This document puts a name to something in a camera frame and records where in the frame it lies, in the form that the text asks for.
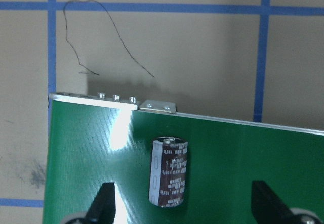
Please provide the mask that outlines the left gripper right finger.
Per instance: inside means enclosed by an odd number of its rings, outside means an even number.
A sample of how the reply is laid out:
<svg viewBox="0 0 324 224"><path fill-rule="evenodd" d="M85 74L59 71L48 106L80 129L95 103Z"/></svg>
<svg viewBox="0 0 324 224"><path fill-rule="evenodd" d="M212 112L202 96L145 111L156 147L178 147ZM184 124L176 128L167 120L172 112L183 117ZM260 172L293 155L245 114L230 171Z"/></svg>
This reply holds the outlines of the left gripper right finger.
<svg viewBox="0 0 324 224"><path fill-rule="evenodd" d="M317 214L301 208L289 208L265 182L252 181L251 213L256 223L323 223Z"/></svg>

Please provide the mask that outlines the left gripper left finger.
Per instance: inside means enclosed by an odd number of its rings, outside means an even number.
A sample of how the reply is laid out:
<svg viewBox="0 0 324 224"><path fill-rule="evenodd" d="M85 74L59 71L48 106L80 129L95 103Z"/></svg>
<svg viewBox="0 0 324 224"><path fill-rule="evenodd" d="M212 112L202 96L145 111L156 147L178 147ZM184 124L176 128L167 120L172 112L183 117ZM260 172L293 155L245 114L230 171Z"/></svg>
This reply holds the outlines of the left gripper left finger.
<svg viewBox="0 0 324 224"><path fill-rule="evenodd" d="M60 223L114 223L115 216L115 184L103 183L87 212L68 215Z"/></svg>

